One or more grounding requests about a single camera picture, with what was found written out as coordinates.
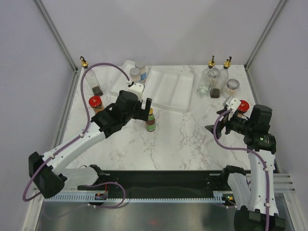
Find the blue label seasoning jar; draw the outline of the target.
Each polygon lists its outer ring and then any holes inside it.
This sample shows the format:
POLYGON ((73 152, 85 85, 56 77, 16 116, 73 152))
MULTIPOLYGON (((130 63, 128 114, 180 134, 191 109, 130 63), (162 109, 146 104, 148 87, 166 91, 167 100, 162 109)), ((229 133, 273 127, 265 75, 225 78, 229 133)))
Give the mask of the blue label seasoning jar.
POLYGON ((146 66, 143 62, 135 62, 135 67, 140 71, 140 82, 145 83, 147 79, 146 66))

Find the blue label spice jar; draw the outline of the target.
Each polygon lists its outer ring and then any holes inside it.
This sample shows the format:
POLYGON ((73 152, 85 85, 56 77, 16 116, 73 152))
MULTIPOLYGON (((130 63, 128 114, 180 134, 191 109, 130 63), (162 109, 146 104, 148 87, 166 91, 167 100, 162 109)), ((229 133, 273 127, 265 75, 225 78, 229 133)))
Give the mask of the blue label spice jar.
POLYGON ((129 71, 131 82, 139 82, 141 80, 140 70, 136 67, 133 67, 129 71))

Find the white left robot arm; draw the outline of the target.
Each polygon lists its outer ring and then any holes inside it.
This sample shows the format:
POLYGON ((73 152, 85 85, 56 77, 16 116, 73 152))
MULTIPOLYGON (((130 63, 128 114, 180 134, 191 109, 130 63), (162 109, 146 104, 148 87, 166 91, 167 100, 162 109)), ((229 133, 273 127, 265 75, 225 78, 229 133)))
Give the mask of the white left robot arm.
POLYGON ((86 127, 66 143, 45 152, 32 153, 28 158, 30 182, 34 183, 44 198, 58 194, 67 177, 64 169, 95 144, 120 131, 131 119, 147 121, 152 99, 147 98, 145 108, 133 92, 121 90, 115 103, 95 114, 86 127))

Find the green label sauce bottle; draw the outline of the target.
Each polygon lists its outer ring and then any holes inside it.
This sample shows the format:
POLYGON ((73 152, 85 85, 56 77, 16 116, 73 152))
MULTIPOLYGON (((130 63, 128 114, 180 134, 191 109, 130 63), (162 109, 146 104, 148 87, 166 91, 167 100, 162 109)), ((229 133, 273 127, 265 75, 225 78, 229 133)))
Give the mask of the green label sauce bottle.
POLYGON ((146 121, 146 130, 148 132, 155 131, 156 129, 156 120, 154 116, 153 108, 150 108, 148 120, 146 121))

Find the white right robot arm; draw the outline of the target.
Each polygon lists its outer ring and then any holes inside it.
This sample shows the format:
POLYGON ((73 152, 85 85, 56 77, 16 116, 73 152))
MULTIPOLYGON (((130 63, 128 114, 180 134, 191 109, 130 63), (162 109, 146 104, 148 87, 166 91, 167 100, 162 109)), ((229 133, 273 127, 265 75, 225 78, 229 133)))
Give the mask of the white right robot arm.
POLYGON ((223 149, 235 151, 235 147, 227 147, 219 142, 221 132, 229 134, 235 131, 244 136, 246 148, 239 150, 248 153, 251 168, 251 179, 246 172, 235 166, 226 166, 220 179, 223 188, 233 192, 237 211, 234 215, 236 231, 283 231, 286 220, 279 217, 274 196, 274 162, 276 139, 269 134, 272 109, 256 104, 248 119, 239 117, 241 103, 233 98, 224 103, 218 111, 215 123, 205 128, 209 130, 215 142, 223 149))

